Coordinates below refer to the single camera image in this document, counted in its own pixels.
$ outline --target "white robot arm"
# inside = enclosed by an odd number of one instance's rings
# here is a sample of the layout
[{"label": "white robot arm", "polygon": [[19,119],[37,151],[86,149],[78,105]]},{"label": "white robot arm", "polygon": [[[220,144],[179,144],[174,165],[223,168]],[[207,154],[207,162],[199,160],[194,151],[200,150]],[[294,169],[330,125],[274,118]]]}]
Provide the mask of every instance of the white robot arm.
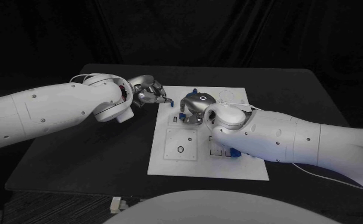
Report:
[{"label": "white robot arm", "polygon": [[313,123],[272,111],[246,112],[216,100],[203,107],[196,102],[200,96],[206,98],[200,93],[184,98],[186,105],[220,147],[266,161],[327,168],[363,185],[363,129]]},{"label": "white robot arm", "polygon": [[153,76],[128,81],[112,74],[91,76],[82,84],[50,85],[0,97],[0,147],[78,125],[91,113],[99,122],[122,123],[134,116],[132,102],[141,107],[173,101]]}]

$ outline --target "table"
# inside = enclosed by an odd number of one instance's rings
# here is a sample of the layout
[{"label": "table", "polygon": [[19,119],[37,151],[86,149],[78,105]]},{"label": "table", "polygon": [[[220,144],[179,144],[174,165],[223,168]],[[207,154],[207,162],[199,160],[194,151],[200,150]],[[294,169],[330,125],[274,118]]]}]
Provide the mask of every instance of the table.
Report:
[{"label": "table", "polygon": [[[109,73],[125,79],[151,74],[166,86],[243,87],[258,108],[315,123],[349,126],[307,69],[88,64],[81,73]],[[157,109],[157,104],[135,108],[134,117],[121,124],[115,120],[96,122],[91,115],[78,126],[39,137],[6,189],[140,198],[183,190],[226,190],[281,200],[328,217],[362,214],[363,191],[308,175],[292,164],[266,162],[268,182],[147,175]],[[323,168],[301,167],[351,183]]]}]

